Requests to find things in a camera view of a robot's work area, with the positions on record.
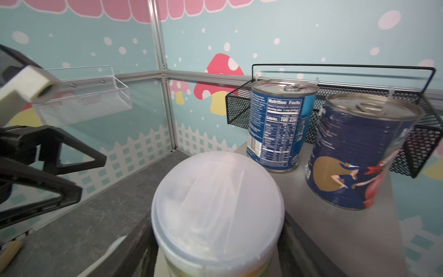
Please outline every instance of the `can lid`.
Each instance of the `can lid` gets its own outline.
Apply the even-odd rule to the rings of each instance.
[[[208,271],[263,263],[280,236],[283,197],[258,163],[206,152],[175,166],[152,201],[152,226],[167,256]]]
[[[269,79],[253,83],[252,89],[265,94],[307,96],[316,94],[319,87],[298,80]]]
[[[418,120],[424,115],[415,104],[372,94],[332,94],[326,103],[358,116],[386,120]]]

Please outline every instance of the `wooden stick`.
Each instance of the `wooden stick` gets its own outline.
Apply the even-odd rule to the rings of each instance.
[[[22,248],[23,242],[21,241],[13,241],[11,242],[5,251],[0,256],[0,273],[5,270],[5,268],[9,265],[11,260],[17,254],[17,252]]]

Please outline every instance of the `acrylic basket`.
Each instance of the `acrylic basket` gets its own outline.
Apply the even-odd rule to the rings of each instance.
[[[419,105],[426,115],[414,126],[403,147],[397,154],[390,170],[415,178],[420,173],[424,164],[431,156],[443,137],[443,121],[433,109],[424,95],[424,91],[429,85],[435,73],[435,68],[419,66],[361,66],[361,65],[325,65],[325,64],[257,64],[254,66],[344,66],[344,67],[373,67],[373,68],[405,68],[415,70],[431,70],[432,73],[423,89],[396,88],[393,97],[410,103]],[[228,124],[248,129],[249,112],[251,103],[251,87],[255,80],[252,79],[226,96],[226,111]],[[326,96],[337,93],[364,93],[388,96],[389,87],[351,85],[340,83],[319,82],[319,91],[311,114],[306,142],[314,144],[317,136],[318,113]]]
[[[44,125],[63,127],[132,108],[128,86],[110,66],[49,71],[62,80],[62,87],[50,101],[34,105]]]

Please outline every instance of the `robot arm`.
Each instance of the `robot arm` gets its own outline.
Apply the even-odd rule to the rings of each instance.
[[[26,56],[0,45],[0,203],[6,201],[13,184],[40,188],[59,197],[0,211],[0,229],[50,211],[76,204],[82,188],[57,175],[102,167],[106,156],[62,129],[52,126],[4,127],[27,103],[45,103],[61,87],[60,81]],[[62,164],[62,144],[92,157],[93,161]],[[43,170],[29,165],[37,158]]]

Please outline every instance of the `clear acrylic shelf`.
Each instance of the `clear acrylic shelf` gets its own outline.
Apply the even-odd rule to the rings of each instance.
[[[44,125],[63,127],[132,108],[129,87],[115,78],[110,66],[49,71],[63,84],[54,98],[34,105]]]

